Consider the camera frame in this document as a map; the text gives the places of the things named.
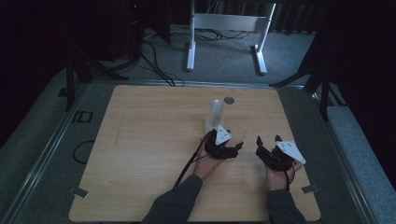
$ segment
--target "person's right hand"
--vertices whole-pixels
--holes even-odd
[[[293,168],[290,168],[287,171],[290,181],[294,179],[295,172],[300,170],[301,167],[303,167],[303,165],[299,161],[297,160],[293,161],[294,170]],[[268,191],[277,190],[277,189],[286,189],[288,187],[289,183],[284,172],[271,170],[271,168],[265,165],[265,173],[266,173],[265,183]]]

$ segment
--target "long sleeve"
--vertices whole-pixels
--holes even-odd
[[[266,208],[273,224],[306,223],[303,214],[298,210],[287,190],[268,191]]]
[[[142,224],[185,224],[203,185],[197,175],[190,175],[176,189],[158,197]]]

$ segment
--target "person's hand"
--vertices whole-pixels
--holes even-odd
[[[294,170],[293,168],[290,168],[287,171],[290,181],[294,179],[295,172],[300,170],[301,167],[303,167],[303,165],[299,161],[297,160],[293,161]],[[265,183],[267,185],[268,191],[277,190],[277,189],[286,189],[288,187],[289,183],[284,172],[271,170],[267,165],[265,165],[265,173],[266,173]]]
[[[198,175],[203,181],[212,175],[216,168],[225,161],[211,158],[205,151],[205,143],[198,150],[196,160],[193,173]]]

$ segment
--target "white metal frame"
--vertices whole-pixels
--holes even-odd
[[[271,24],[276,4],[271,5],[271,12],[267,17],[253,17],[195,13],[195,1],[196,0],[191,0],[191,41],[187,59],[187,70],[192,71],[194,69],[195,29],[236,30],[262,33],[259,44],[255,45],[254,49],[260,73],[266,75],[267,68],[262,55],[262,48],[264,46],[265,38],[268,34],[268,29]]]

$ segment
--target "person's left hand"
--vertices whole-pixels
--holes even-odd
[[[203,181],[212,175],[216,168],[225,161],[211,158],[205,151],[205,143],[198,150],[196,159],[193,173],[198,175]]]

